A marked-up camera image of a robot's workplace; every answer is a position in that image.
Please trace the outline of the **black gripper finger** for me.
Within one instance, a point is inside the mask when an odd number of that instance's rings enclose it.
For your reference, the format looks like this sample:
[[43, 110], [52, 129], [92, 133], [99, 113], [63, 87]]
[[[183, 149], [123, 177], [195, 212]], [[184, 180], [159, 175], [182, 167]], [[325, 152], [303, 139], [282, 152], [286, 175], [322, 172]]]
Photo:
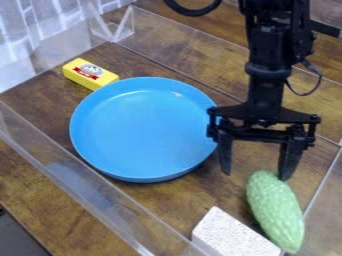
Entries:
[[220, 131], [218, 134], [218, 153], [222, 171], [226, 175], [231, 174], [232, 142], [234, 137], [224, 131]]
[[280, 145], [278, 178], [282, 181], [287, 181], [291, 178], [306, 149], [307, 143], [304, 141], [291, 140]]

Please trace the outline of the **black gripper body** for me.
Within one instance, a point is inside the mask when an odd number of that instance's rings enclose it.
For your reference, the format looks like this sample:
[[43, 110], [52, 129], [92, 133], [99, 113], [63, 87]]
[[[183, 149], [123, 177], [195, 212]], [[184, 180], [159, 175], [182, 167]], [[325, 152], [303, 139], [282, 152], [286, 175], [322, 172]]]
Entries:
[[250, 76], [247, 100], [235, 106], [207, 110], [207, 136], [224, 146], [234, 140], [246, 140], [306, 149], [314, 144], [321, 118], [282, 106], [284, 87], [292, 90], [291, 69], [270, 69], [247, 63], [246, 73]]

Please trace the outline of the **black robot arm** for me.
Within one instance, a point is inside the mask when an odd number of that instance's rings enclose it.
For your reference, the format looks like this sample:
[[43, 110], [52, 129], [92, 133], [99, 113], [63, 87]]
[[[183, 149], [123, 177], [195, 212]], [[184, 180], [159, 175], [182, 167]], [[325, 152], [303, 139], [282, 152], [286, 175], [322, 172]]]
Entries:
[[306, 57], [315, 40], [310, 26], [310, 0], [239, 0], [246, 17], [250, 57], [247, 100], [239, 105], [207, 110], [207, 136], [218, 143], [222, 171], [231, 173], [236, 140], [280, 145], [278, 178], [291, 178], [303, 151], [314, 145], [321, 117], [282, 106], [283, 90], [298, 63], [311, 68]]

